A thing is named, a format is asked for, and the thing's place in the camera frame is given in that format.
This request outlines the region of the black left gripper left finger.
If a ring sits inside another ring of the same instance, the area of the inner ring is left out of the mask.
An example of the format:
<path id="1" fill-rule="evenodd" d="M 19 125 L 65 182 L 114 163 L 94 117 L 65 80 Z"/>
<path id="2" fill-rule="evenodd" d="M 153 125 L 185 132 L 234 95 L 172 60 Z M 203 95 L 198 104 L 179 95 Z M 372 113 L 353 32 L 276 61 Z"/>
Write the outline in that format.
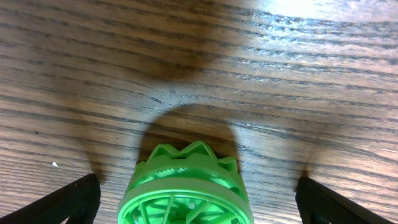
<path id="1" fill-rule="evenodd" d="M 100 206 L 100 181 L 88 174 L 1 218 L 10 224 L 93 223 Z"/>

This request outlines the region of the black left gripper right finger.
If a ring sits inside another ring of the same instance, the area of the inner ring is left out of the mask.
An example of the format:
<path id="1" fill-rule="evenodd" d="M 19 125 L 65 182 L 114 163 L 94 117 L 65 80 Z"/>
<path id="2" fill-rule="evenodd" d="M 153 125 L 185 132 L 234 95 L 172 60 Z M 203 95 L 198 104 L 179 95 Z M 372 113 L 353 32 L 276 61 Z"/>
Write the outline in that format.
<path id="1" fill-rule="evenodd" d="M 303 224 L 393 224 L 308 177 L 301 177 L 295 200 Z"/>

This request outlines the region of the green wheel disc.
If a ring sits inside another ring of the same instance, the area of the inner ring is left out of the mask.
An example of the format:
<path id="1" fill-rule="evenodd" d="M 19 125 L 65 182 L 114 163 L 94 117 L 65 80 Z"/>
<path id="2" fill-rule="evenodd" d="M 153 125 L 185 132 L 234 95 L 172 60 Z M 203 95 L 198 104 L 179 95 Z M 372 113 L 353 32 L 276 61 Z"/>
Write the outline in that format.
<path id="1" fill-rule="evenodd" d="M 234 157 L 217 158 L 203 141 L 181 151 L 159 144 L 136 164 L 118 205 L 118 223 L 238 223 L 254 216 Z"/>

